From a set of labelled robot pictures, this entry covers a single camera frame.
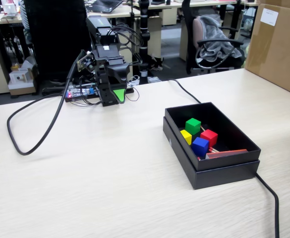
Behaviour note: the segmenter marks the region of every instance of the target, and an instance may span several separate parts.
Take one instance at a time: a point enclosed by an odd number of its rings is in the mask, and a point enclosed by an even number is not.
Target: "yellow cube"
[[[183,137],[185,138],[186,142],[188,142],[188,144],[191,145],[192,135],[189,132],[187,132],[186,130],[182,130],[180,132],[183,135]]]

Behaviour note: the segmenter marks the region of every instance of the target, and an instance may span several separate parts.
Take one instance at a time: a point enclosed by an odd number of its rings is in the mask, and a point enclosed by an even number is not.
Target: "laptop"
[[[96,0],[91,6],[86,8],[93,12],[110,13],[122,2],[122,0]]]

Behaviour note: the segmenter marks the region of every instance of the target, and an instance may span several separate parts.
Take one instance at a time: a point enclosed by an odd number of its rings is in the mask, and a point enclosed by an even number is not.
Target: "green cube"
[[[195,135],[200,131],[201,122],[197,119],[191,118],[185,122],[185,130],[191,135]]]

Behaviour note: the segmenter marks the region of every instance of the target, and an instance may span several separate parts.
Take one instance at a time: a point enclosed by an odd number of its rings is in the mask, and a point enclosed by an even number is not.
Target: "white label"
[[[269,24],[271,26],[275,26],[277,17],[278,17],[278,12],[271,11],[269,9],[264,8],[260,21],[266,24]]]

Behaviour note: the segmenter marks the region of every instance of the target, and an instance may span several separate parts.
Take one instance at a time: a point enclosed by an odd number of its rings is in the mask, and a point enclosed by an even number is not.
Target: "chair armrest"
[[[230,42],[235,48],[244,44],[244,42],[238,41],[238,40],[218,38],[218,39],[209,39],[209,40],[198,41],[198,45],[199,45],[199,47],[202,47],[205,43],[217,42],[217,41],[218,42]]]
[[[222,30],[222,29],[225,29],[225,30],[230,30],[230,31],[238,32],[238,30],[235,29],[235,28],[224,27],[224,26],[220,26],[219,29],[221,29],[221,30]]]

